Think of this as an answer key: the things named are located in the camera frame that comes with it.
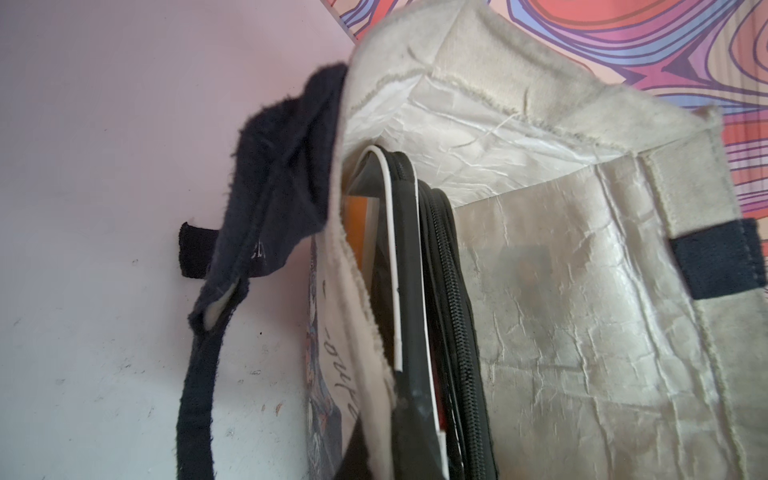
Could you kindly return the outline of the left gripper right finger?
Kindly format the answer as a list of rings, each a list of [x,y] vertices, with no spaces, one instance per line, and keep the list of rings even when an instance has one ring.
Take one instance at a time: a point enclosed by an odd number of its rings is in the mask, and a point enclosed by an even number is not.
[[[411,388],[396,374],[392,448],[396,479],[444,479],[436,402],[431,387]]]

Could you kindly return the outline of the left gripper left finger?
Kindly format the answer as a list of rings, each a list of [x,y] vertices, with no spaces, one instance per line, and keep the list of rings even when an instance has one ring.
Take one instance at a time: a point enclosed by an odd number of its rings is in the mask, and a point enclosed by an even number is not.
[[[358,419],[334,480],[372,480],[368,458],[362,421]]]

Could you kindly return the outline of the beige canvas tote bag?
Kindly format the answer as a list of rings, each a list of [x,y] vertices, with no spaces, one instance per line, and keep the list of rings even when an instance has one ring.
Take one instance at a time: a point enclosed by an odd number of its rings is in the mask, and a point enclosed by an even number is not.
[[[482,1],[391,15],[243,125],[222,227],[180,229],[204,284],[178,477],[215,477],[227,327],[309,240],[308,473],[334,479],[360,419],[373,479],[396,479],[395,377],[343,212],[377,145],[453,209],[494,479],[765,478],[767,275],[722,132],[715,108],[603,83]]]

